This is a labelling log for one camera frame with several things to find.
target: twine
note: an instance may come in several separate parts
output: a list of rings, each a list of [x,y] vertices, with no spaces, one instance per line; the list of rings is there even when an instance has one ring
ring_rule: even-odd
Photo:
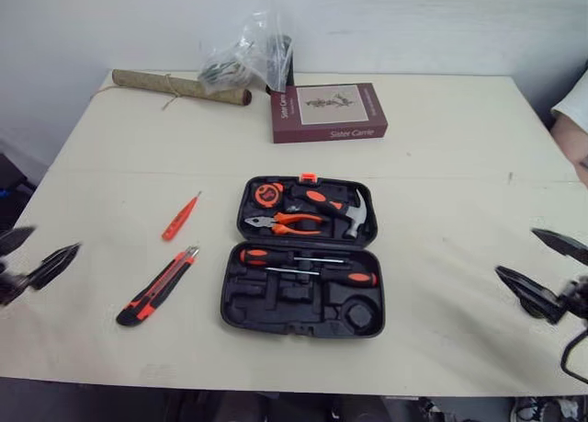
[[[182,95],[181,95],[180,93],[178,93],[178,92],[175,90],[175,88],[172,86],[172,83],[171,83],[171,81],[169,80],[169,78],[171,77],[171,74],[169,74],[169,73],[168,73],[168,74],[166,74],[164,77],[165,77],[165,82],[167,83],[167,86],[169,87],[169,89],[170,89],[170,90],[171,90],[171,92],[172,92],[171,94],[173,94],[174,96],[173,96],[171,99],[169,99],[169,100],[168,100],[168,101],[165,103],[165,105],[163,105],[163,106],[162,106],[162,111],[165,111],[165,110],[167,109],[167,107],[169,107],[169,105],[170,105],[170,104],[171,104],[171,103],[172,103],[174,100],[176,100],[177,98],[179,98],[179,97],[181,97],[181,96],[182,96]],[[109,89],[113,89],[113,88],[126,88],[126,86],[120,86],[120,85],[109,85],[109,86],[105,86],[105,87],[104,87],[104,88],[102,88],[102,89],[98,89],[98,90],[97,90],[97,91],[96,91],[96,92],[95,92],[95,93],[94,93],[94,94],[93,94],[93,95],[90,97],[90,100],[92,100],[96,94],[100,94],[100,93],[102,93],[103,91],[108,91]]]

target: clear plastic bag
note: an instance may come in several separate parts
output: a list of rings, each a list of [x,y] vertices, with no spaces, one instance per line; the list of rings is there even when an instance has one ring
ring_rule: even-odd
[[[233,88],[245,88],[253,78],[253,72],[235,57],[236,46],[213,52],[206,60],[198,81],[207,94]]]
[[[207,92],[246,86],[251,74],[284,92],[292,60],[292,27],[285,25],[278,0],[258,0],[237,43],[214,53],[198,80]]]

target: white wall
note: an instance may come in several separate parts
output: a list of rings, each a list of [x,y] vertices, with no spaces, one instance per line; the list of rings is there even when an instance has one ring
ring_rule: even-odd
[[[588,58],[588,0],[285,0],[297,71],[511,74],[540,114]],[[0,0],[0,147],[33,179],[107,69],[198,69],[250,0]]]

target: white sleeve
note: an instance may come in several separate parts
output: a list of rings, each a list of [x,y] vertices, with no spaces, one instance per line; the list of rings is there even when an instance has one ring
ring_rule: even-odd
[[[565,114],[588,132],[588,72],[584,73],[572,91],[551,112],[554,115]]]

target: orange pliers handle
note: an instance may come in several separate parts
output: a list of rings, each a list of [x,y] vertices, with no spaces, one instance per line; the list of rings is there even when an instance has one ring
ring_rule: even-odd
[[[298,229],[292,229],[287,227],[286,224],[293,222],[300,222],[302,220],[313,220],[314,222],[322,222],[323,218],[318,215],[312,215],[311,213],[282,213],[278,212],[274,215],[274,221],[276,224],[272,226],[272,232],[277,235],[283,234],[297,234],[297,235],[318,235],[321,231],[299,231]]]

